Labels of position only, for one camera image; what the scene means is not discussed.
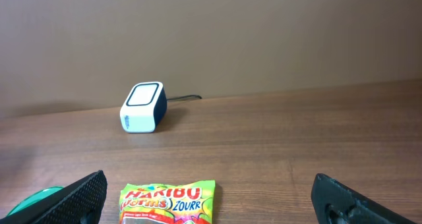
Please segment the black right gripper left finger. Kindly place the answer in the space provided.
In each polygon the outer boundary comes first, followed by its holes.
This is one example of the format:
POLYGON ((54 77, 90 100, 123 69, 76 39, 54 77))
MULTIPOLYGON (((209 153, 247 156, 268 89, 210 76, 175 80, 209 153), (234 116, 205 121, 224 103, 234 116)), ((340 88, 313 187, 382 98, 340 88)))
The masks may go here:
POLYGON ((107 196, 102 170, 1 219, 1 224, 98 224, 107 196))

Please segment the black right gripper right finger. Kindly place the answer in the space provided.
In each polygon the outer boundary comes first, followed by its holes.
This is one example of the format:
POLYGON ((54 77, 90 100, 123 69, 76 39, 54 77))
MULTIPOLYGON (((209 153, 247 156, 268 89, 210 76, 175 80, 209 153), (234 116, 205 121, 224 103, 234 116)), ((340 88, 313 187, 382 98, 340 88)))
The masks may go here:
POLYGON ((415 224, 323 173, 316 174, 311 201, 320 224, 415 224))

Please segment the green lid jar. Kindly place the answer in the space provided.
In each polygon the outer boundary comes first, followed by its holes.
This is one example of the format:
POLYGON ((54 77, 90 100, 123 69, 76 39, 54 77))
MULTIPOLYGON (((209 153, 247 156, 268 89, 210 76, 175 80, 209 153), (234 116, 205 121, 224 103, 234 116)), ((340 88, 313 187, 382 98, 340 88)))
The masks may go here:
POLYGON ((23 201, 21 201, 18 205, 16 205, 8 214, 7 216, 10 216, 20 210, 23 210, 24 208, 27 208, 28 206, 31 206, 32 204, 35 204, 36 202, 39 202, 40 200, 43 200, 44 198, 47 198, 48 196, 60 191, 63 189, 63 186, 52 186, 49 188, 45 188, 41 191, 38 191, 29 197, 25 198, 23 201))

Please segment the Haribo gummy worms bag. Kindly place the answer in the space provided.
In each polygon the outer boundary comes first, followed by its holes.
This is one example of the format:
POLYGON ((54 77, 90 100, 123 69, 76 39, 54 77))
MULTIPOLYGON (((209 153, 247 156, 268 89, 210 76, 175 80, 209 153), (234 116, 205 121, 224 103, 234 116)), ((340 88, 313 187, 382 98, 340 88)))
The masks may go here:
POLYGON ((127 184, 119 198, 119 223, 211 224, 214 180, 191 184, 127 184))

